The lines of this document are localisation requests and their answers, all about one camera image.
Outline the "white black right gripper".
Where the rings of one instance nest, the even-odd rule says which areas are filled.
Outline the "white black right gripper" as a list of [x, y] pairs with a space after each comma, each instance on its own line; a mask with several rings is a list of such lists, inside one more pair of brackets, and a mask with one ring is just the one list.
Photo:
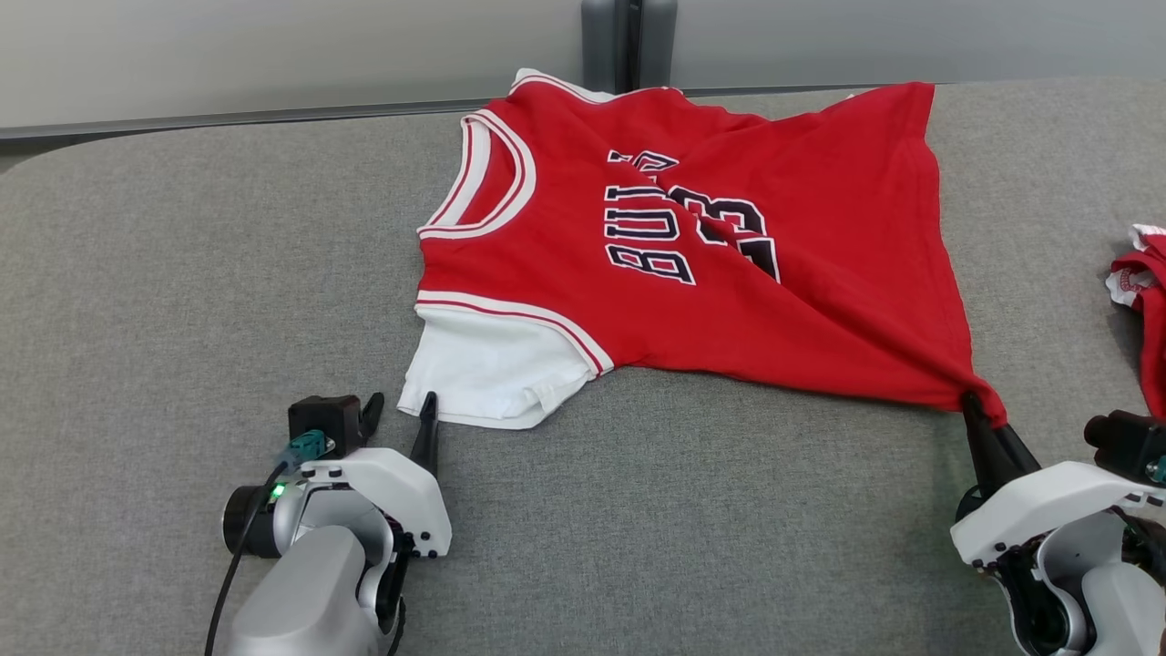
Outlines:
[[967, 565], [983, 567], [1009, 548], [1111, 507], [1163, 502], [1163, 488], [1081, 463], [1042, 470], [1011, 425], [993, 428], [975, 392], [961, 395], [976, 489], [986, 502], [958, 519], [950, 535]]

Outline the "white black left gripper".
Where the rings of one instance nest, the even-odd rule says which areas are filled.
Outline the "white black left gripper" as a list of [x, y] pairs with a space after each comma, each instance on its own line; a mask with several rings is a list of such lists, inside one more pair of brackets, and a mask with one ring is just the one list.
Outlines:
[[[361, 410], [361, 446], [382, 419], [384, 394], [374, 392]], [[409, 458], [391, 447], [364, 447], [339, 460], [303, 464], [295, 498], [295, 538], [328, 527], [346, 528], [366, 559], [387, 559], [396, 541], [410, 536], [422, 558], [441, 558], [454, 543], [445, 500], [436, 477], [440, 464], [438, 397], [426, 392], [419, 432]]]

